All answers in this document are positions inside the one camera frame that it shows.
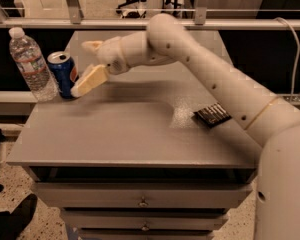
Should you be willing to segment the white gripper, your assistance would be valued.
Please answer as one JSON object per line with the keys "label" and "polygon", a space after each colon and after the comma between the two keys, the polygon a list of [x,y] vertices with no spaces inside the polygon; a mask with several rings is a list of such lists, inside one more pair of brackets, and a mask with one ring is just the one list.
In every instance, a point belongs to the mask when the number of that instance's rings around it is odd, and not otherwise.
{"label": "white gripper", "polygon": [[84,41],[81,46],[88,53],[97,53],[97,60],[103,65],[89,65],[85,69],[71,88],[71,94],[75,98],[84,96],[105,83],[108,80],[108,72],[119,75],[130,70],[121,48],[121,37],[114,37],[104,42]]}

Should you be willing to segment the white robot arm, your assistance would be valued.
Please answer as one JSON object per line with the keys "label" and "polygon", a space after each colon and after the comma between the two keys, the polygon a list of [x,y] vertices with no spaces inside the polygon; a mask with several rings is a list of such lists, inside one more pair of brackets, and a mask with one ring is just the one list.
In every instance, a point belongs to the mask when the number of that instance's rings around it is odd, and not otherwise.
{"label": "white robot arm", "polygon": [[98,65],[71,89],[80,97],[140,65],[178,61],[254,139],[258,166],[254,240],[300,240],[300,110],[200,45],[168,14],[152,17],[142,32],[85,41]]}

